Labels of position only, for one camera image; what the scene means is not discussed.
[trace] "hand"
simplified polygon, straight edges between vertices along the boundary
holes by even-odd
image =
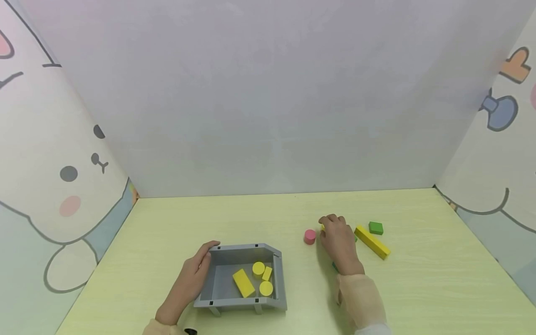
[[[329,214],[327,217],[321,217],[318,223],[325,227],[325,231],[320,232],[320,241],[335,262],[339,273],[344,276],[365,274],[363,264],[355,251],[354,233],[344,217]]]
[[[170,326],[177,324],[182,311],[201,293],[210,266],[209,249],[219,244],[219,241],[206,242],[192,258],[184,261],[181,273],[154,317],[156,321]]]

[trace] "box leg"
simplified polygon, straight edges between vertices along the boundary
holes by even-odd
[[[212,312],[212,314],[214,314],[214,316],[221,316],[220,311],[218,311],[216,307],[209,307],[209,309]]]
[[[259,303],[256,303],[254,306],[255,306],[255,313],[257,314],[263,313],[263,307]]]

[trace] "bunny cheek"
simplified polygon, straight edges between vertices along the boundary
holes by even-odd
[[[77,196],[70,196],[63,200],[62,204],[59,206],[59,214],[63,217],[70,217],[75,214],[76,211],[80,208],[82,200]]]

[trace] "cartoon wallpaper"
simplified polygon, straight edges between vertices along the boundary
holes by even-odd
[[[0,333],[53,334],[137,192],[14,0],[0,0],[0,136]]]
[[[438,190],[536,304],[536,15],[532,15]]]

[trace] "wooden table surface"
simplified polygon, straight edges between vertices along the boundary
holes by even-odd
[[[348,334],[336,273],[306,229],[344,215],[382,222],[383,261],[358,255],[403,334],[535,334],[536,308],[434,189],[140,199],[60,327],[60,335],[141,334],[180,272],[208,240],[267,243],[283,254],[288,311],[197,313],[199,334]]]

